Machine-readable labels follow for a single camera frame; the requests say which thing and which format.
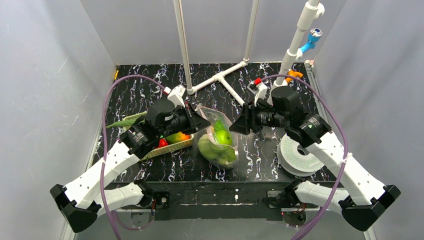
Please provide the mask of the green apple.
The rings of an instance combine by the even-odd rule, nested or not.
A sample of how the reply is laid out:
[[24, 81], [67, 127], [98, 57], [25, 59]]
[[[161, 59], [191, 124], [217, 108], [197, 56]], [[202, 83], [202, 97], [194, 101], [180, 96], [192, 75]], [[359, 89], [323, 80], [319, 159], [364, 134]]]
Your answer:
[[216, 140], [219, 145], [229, 145], [233, 144], [232, 135], [227, 130], [218, 130], [215, 132]]

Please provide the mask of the clear zip top bag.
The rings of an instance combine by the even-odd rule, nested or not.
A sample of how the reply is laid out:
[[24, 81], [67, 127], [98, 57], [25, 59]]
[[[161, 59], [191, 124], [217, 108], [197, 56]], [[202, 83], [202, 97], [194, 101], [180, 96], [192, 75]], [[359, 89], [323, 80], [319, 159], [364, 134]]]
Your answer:
[[195, 134], [200, 154], [217, 168], [232, 169], [239, 160], [239, 134], [230, 131], [231, 121], [224, 113], [205, 106], [198, 106], [196, 112], [211, 123]]

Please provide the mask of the green bitter gourd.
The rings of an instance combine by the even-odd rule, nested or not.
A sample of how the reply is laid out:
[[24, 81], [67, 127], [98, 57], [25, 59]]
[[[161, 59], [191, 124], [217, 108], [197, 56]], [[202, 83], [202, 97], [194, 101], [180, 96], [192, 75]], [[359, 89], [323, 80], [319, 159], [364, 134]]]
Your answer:
[[232, 146], [214, 144], [208, 134], [199, 138], [197, 148], [206, 160], [221, 169], [233, 168], [238, 160], [238, 154]]

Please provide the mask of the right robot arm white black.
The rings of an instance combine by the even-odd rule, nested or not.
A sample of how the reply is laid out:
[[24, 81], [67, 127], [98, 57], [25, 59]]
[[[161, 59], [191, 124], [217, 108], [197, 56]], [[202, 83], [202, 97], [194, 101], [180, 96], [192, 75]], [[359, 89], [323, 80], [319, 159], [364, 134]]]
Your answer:
[[230, 131], [247, 135], [262, 127], [283, 128], [286, 136], [317, 157], [336, 177], [343, 189], [333, 190], [298, 177], [271, 204], [313, 204], [342, 215], [359, 231], [367, 231], [401, 195], [395, 185], [373, 177], [342, 144], [330, 125], [316, 113], [304, 111], [298, 92], [289, 86], [271, 92], [272, 104], [264, 100], [243, 105]]

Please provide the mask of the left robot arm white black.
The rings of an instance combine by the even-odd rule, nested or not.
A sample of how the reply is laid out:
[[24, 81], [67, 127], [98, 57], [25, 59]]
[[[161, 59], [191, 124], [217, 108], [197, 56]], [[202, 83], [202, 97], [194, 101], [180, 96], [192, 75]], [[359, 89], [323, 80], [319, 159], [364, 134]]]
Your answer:
[[75, 180], [54, 185], [49, 193], [74, 233], [88, 229], [99, 216], [113, 210], [146, 201], [158, 203], [154, 191], [141, 180], [112, 190], [105, 187], [156, 149], [161, 139], [176, 133], [191, 135], [210, 126], [191, 104], [160, 99], [119, 136], [103, 158]]

